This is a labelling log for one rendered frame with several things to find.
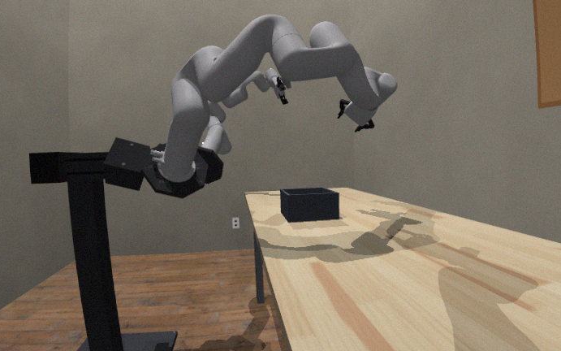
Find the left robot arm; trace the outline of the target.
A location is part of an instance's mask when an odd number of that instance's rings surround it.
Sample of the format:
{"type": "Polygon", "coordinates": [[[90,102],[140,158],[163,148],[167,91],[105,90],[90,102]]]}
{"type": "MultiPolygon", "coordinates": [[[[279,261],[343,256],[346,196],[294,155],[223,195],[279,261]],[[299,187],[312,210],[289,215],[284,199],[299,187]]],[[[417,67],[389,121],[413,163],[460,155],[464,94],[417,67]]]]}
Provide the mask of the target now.
{"type": "MultiPolygon", "coordinates": [[[[272,81],[272,78],[276,76],[279,75],[274,69],[269,69],[265,73],[265,77],[260,71],[255,71],[247,80],[242,83],[239,89],[231,93],[226,99],[222,101],[222,103],[227,108],[232,108],[247,100],[248,93],[245,88],[247,84],[252,81],[259,88],[259,90],[264,93],[270,88],[270,82],[272,81]]],[[[287,89],[291,88],[290,81],[285,80],[282,77],[279,78],[282,80],[283,85],[286,85],[287,89]]],[[[208,103],[211,117],[208,124],[207,137],[205,138],[205,141],[201,147],[212,149],[217,155],[228,154],[231,151],[231,143],[228,139],[224,127],[222,126],[223,121],[226,119],[226,114],[217,102],[214,103],[208,101],[208,103]]]]}

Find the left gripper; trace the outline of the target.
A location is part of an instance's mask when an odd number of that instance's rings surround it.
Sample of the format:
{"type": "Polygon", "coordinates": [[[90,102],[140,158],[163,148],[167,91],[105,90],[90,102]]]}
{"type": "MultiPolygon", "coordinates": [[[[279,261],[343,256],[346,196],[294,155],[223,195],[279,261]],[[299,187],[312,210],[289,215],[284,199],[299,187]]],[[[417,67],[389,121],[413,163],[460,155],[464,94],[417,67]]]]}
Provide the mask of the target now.
{"type": "Polygon", "coordinates": [[[277,98],[281,99],[282,104],[283,105],[287,104],[288,101],[285,98],[285,91],[284,91],[286,88],[283,85],[283,82],[281,82],[281,79],[279,79],[279,77],[272,78],[272,81],[270,82],[270,86],[271,86],[271,88],[274,88],[274,90],[275,90],[274,92],[275,92],[277,98]]]}

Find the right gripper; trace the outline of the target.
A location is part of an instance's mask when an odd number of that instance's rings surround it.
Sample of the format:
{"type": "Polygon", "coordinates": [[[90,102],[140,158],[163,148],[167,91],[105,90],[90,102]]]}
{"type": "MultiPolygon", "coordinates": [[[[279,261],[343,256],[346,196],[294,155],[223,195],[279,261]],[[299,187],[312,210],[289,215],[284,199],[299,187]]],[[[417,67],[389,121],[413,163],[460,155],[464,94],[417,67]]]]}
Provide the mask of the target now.
{"type": "Polygon", "coordinates": [[[338,113],[339,115],[338,119],[342,116],[343,113],[345,113],[345,115],[347,115],[350,119],[352,119],[355,123],[359,125],[356,128],[355,132],[357,131],[359,132],[363,128],[365,129],[374,128],[372,118],[378,109],[372,111],[363,110],[357,107],[353,102],[349,102],[343,99],[339,101],[339,104],[340,104],[339,107],[341,111],[338,113]],[[347,105],[347,107],[345,107],[344,104],[347,105]]]}

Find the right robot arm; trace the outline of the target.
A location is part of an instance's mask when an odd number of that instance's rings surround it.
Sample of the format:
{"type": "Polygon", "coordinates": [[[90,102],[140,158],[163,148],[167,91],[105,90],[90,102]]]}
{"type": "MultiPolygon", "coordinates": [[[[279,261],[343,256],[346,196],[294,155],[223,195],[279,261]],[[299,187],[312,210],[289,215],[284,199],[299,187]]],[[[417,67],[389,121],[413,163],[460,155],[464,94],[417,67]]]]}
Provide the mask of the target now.
{"type": "Polygon", "coordinates": [[[160,174],[173,182],[192,178],[197,146],[210,120],[208,101],[226,99],[258,69],[268,51],[283,79],[337,76],[349,99],[363,110],[375,111],[397,89],[392,75],[363,66],[358,52],[335,24],[315,25],[309,42],[311,49],[282,16],[263,15],[225,50],[213,45],[198,50],[171,83],[173,119],[166,149],[150,152],[160,157],[152,159],[158,162],[160,174]]]}

